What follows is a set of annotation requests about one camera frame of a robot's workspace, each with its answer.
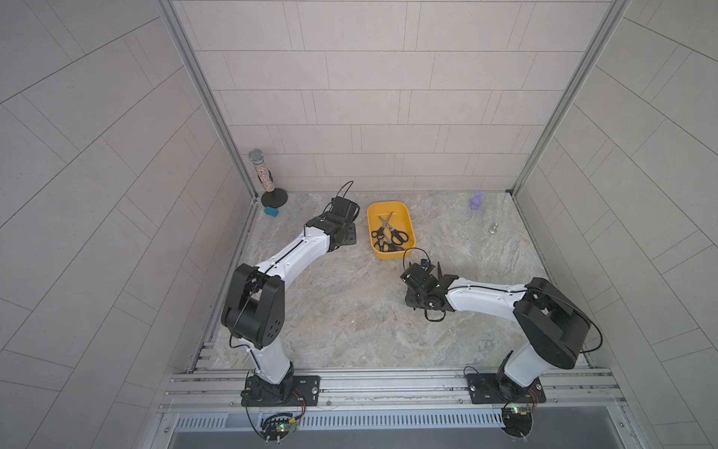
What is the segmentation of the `yellow plastic storage box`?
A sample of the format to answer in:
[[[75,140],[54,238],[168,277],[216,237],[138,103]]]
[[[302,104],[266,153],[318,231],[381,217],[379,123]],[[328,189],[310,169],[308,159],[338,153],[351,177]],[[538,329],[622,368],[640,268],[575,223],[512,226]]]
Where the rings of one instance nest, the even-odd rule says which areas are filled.
[[[400,201],[383,201],[368,207],[371,249],[379,260],[393,260],[409,254],[416,237],[408,207]]]

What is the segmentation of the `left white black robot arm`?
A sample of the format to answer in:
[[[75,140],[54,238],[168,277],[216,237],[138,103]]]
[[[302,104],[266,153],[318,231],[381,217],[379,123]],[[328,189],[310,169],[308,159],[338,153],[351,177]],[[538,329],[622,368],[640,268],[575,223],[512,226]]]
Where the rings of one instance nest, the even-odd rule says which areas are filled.
[[[287,287],[315,260],[355,238],[359,211],[357,203],[335,196],[274,256],[254,266],[241,264],[233,272],[221,324],[232,347],[249,351],[255,376],[267,387],[284,387],[294,375],[280,343]]]

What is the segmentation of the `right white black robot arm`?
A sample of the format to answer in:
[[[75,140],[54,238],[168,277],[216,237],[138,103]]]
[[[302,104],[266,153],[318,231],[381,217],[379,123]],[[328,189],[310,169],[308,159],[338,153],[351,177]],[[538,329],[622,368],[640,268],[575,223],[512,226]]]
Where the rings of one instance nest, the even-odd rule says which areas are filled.
[[[409,307],[443,314],[487,314],[516,323],[525,334],[527,344],[510,353],[495,376],[502,394],[526,391],[548,370],[575,367],[594,324],[548,280],[535,277],[528,284],[481,284],[440,270],[428,262],[409,264],[401,274]]]

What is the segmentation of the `silver blade black scissors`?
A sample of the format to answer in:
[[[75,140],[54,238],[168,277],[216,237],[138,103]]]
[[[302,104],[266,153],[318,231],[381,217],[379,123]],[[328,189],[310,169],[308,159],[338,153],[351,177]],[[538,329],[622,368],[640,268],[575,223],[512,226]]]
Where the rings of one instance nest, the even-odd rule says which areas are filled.
[[[392,218],[392,213],[389,214],[387,218],[381,217],[381,223],[383,224],[384,228],[389,231],[390,233],[390,241],[394,245],[402,245],[404,243],[407,243],[409,241],[409,234],[405,231],[398,230],[394,228],[390,224],[390,220]]]

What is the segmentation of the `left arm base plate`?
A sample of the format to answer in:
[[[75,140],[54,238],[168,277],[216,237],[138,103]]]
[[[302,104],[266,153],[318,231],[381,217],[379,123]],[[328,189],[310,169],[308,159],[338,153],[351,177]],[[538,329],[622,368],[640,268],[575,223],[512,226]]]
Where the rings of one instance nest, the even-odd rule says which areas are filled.
[[[290,376],[278,385],[252,375],[241,393],[243,407],[316,406],[320,391],[319,376]]]

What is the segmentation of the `aluminium front rail frame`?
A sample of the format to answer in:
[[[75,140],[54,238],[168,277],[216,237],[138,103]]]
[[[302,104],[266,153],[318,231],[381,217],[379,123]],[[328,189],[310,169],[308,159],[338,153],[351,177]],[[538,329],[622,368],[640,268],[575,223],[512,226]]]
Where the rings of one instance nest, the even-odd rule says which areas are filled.
[[[625,396],[608,369],[550,370],[540,376],[546,395],[542,404],[471,403],[465,375],[459,369],[298,370],[296,376],[321,378],[318,404],[312,411],[501,408],[531,411],[537,406],[623,406]],[[159,409],[162,412],[228,412],[243,407],[241,393],[252,376],[244,370],[215,370],[178,374],[169,381]]]

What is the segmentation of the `yellow black handled scissors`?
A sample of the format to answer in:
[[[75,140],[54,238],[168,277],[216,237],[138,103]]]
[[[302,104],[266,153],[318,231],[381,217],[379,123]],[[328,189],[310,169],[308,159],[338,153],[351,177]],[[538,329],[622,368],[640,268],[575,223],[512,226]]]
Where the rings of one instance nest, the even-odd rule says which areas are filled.
[[[424,319],[430,323],[440,323],[447,316],[447,312],[443,309],[424,309]]]

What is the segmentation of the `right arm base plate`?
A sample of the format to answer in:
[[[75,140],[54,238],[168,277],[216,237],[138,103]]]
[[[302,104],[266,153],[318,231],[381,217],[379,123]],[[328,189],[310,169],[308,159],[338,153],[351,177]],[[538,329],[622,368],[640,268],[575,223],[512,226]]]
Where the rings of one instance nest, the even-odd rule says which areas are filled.
[[[497,379],[494,373],[470,372],[465,375],[471,403],[495,404],[542,404],[547,398],[540,382],[536,378],[529,387],[521,387],[508,377]]]

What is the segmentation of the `purple small toy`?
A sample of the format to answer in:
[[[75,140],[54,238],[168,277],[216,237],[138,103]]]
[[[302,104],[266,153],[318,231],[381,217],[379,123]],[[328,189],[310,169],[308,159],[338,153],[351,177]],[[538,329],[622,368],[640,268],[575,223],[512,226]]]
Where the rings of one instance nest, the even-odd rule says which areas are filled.
[[[482,209],[482,204],[484,203],[484,196],[484,192],[481,191],[476,191],[474,193],[474,196],[469,203],[469,206],[473,211],[478,211]]]

